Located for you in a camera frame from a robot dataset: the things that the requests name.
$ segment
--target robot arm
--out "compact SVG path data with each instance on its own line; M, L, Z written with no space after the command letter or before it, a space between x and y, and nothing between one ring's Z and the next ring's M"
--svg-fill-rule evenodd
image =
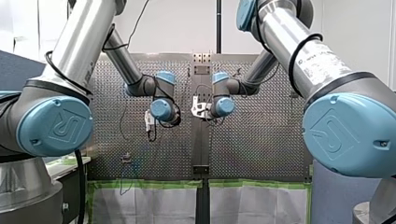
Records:
M21 93L0 92L0 157L20 155L57 157L79 149L92 132L88 83L101 50L122 44L112 29L125 0L79 0L49 64L40 77L27 80ZM177 125L174 107L175 76L160 72L142 75L126 48L107 52L132 96L152 96L151 114Z
M309 31L312 17L309 0L241 0L238 28L251 32L268 52L253 68L269 69L274 55L287 70L290 85L306 100L304 140L320 163L342 175L395 175L395 94L375 75L343 63L320 34ZM265 76L257 74L261 80ZM225 73L213 76L212 117L233 112L231 82Z
M104 52L113 62L125 82L125 92L129 96L152 96L149 113L159 122L172 126L180 123L180 109L174 102L175 75L160 71L156 76L143 75L122 44L120 35L112 26L105 43Z

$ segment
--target green tape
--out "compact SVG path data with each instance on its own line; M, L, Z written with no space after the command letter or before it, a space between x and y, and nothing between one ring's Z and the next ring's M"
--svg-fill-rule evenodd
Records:
M312 184L305 184L307 189L307 202L306 202L306 224L311 224L311 209L312 209Z
M210 188L242 188L245 186L268 188L268 189L306 189L306 224L311 224L311 203L312 203L312 184L310 183L293 183L293 182L277 182L262 180L209 180Z
M93 221L93 194L95 193L95 185L88 184L87 198L88 198L88 224Z
M209 180L210 188L241 188L244 186L270 188L270 189L306 189L305 183L288 183L277 181L262 181L262 180Z
M89 185L96 189L119 189L120 180L116 181L90 181ZM123 188L138 189L199 189L202 187L202 181L147 181L147 180L122 180Z

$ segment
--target metal pole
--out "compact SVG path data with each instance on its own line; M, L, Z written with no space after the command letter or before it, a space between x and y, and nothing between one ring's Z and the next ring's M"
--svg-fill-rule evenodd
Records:
M216 53L221 54L221 0L218 0L218 5L217 5L217 49Z

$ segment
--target metal pipe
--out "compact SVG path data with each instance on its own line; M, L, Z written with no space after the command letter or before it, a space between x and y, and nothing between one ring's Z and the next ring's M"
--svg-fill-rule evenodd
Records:
M142 73L132 59L126 47L121 47L123 43L119 33L116 29L110 34L107 42L105 43L104 52L108 58L116 66L124 82L127 85L132 85L142 78Z
M53 63L65 76L83 87L88 86L115 15L115 0L76 2L73 13L52 53ZM34 79L56 83L81 92L73 84L60 78L50 66L46 66L41 77Z
M264 42L282 66L289 68L295 50L313 33L296 18L295 5L289 0L271 1L259 13ZM320 40L313 39L298 52L292 72L297 89L308 99L352 71Z
M216 53L221 54L221 0L217 1L217 34Z
M258 88L275 67L276 62L277 60L274 55L263 50L242 78L242 84L252 88Z

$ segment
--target bolt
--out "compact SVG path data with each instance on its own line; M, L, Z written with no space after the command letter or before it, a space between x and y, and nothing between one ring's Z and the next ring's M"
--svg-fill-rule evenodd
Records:
M68 203L62 204L62 211L63 211L64 213L66 213L66 212L69 211L69 204L68 204Z

